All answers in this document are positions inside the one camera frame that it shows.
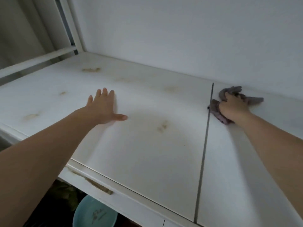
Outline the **dark green bag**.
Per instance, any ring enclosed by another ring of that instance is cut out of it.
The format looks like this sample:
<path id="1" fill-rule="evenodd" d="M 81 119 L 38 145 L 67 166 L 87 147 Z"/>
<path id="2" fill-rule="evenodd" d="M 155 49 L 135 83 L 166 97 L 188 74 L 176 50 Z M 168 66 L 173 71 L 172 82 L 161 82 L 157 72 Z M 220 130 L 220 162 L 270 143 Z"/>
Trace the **dark green bag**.
<path id="1" fill-rule="evenodd" d="M 78 190 L 55 180 L 23 227 L 72 227 Z"/>

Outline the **grey cleaning cloth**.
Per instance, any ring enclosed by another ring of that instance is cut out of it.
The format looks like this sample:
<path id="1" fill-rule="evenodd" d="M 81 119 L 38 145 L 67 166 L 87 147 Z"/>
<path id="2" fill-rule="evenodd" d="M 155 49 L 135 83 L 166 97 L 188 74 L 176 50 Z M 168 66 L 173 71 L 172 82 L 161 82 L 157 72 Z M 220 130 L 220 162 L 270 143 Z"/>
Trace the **grey cleaning cloth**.
<path id="1" fill-rule="evenodd" d="M 218 101 L 216 99 L 212 99 L 210 101 L 209 106 L 207 107 L 210 114 L 212 114 L 217 120 L 219 120 L 224 125 L 229 125 L 229 124 L 234 123 L 232 120 L 223 116 L 219 110 L 219 104 L 222 101 L 227 101 L 226 96 L 225 96 L 226 93 L 228 93 L 230 95 L 234 95 L 236 97 L 240 96 L 241 100 L 243 102 L 247 103 L 247 105 L 249 105 L 249 106 L 254 106 L 254 105 L 260 104 L 264 101 L 264 98 L 262 98 L 262 97 L 246 96 L 246 95 L 242 94 L 241 91 L 242 91 L 241 86 L 232 86 L 230 88 L 222 89 L 218 94 L 220 101 Z"/>

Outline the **white window frame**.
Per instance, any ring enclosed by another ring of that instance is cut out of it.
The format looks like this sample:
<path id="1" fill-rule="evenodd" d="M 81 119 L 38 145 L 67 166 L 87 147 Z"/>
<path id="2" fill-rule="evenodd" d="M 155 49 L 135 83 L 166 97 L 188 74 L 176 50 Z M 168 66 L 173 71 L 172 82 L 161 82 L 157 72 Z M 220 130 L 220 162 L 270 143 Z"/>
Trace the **white window frame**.
<path id="1" fill-rule="evenodd" d="M 66 30 L 73 45 L 0 69 L 0 86 L 83 52 L 68 0 L 60 0 Z"/>

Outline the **teal plastic basin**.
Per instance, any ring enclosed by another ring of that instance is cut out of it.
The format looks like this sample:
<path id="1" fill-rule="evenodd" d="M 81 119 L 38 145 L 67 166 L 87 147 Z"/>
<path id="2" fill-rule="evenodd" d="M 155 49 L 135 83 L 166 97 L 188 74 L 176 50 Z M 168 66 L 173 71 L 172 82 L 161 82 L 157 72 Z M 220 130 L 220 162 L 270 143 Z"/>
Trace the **teal plastic basin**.
<path id="1" fill-rule="evenodd" d="M 118 212 L 86 195 L 75 210 L 72 227 L 114 227 Z"/>

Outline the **person's right forearm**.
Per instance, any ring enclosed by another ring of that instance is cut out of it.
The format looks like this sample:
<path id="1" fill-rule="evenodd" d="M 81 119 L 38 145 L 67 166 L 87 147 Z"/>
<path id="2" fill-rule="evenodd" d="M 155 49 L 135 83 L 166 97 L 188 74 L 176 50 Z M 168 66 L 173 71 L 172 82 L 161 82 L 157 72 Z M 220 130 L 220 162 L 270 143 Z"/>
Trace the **person's right forearm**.
<path id="1" fill-rule="evenodd" d="M 303 219 L 303 140 L 249 111 L 237 112 L 234 122 Z"/>

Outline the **beige curtain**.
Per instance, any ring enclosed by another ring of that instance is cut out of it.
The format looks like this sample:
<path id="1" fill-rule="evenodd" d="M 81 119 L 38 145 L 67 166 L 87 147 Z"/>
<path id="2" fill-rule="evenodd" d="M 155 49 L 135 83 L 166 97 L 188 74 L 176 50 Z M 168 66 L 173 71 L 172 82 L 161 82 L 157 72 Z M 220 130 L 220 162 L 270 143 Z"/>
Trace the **beige curtain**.
<path id="1" fill-rule="evenodd" d="M 0 0 L 0 69 L 73 45 L 60 0 Z"/>

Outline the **white cabinet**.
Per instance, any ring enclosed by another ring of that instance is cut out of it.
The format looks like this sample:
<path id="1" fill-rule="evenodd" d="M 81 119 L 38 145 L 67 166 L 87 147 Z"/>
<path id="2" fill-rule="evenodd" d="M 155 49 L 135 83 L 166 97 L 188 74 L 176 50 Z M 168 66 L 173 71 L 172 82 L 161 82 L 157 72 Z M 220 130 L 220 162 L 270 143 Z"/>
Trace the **white cabinet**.
<path id="1" fill-rule="evenodd" d="M 207 109 L 224 84 L 83 52 L 0 87 L 21 141 L 114 90 L 128 120 L 97 126 L 59 177 L 142 226 L 303 227 L 249 140 Z"/>

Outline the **person's left hand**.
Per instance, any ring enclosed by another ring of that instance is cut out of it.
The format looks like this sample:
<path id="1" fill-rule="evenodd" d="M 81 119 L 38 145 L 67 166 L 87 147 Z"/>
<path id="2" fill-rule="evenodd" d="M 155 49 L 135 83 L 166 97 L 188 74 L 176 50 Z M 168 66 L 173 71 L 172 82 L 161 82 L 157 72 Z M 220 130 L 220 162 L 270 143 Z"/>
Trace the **person's left hand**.
<path id="1" fill-rule="evenodd" d="M 93 105 L 91 107 L 84 107 L 85 120 L 89 121 L 94 125 L 107 124 L 113 121 L 113 114 L 115 112 L 115 91 L 108 91 L 108 101 L 101 101 L 101 89 L 96 91 L 95 96 L 93 96 Z"/>

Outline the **person's left forearm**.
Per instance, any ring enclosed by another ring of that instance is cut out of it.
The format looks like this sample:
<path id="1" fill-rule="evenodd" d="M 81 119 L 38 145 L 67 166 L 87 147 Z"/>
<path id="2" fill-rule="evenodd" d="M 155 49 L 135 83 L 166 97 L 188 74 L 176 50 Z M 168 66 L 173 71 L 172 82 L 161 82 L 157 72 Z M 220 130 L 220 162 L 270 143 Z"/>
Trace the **person's left forearm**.
<path id="1" fill-rule="evenodd" d="M 101 111 L 83 107 L 0 152 L 0 227 L 22 227 Z"/>

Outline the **person's right hand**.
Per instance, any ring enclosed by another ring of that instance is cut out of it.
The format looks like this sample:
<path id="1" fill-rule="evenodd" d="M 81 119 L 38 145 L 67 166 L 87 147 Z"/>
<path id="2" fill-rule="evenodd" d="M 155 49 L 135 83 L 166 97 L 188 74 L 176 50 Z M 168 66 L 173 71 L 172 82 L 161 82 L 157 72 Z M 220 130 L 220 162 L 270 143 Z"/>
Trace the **person's right hand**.
<path id="1" fill-rule="evenodd" d="M 222 101 L 219 110 L 223 116 L 237 125 L 241 125 L 252 115 L 247 104 L 229 104 Z"/>

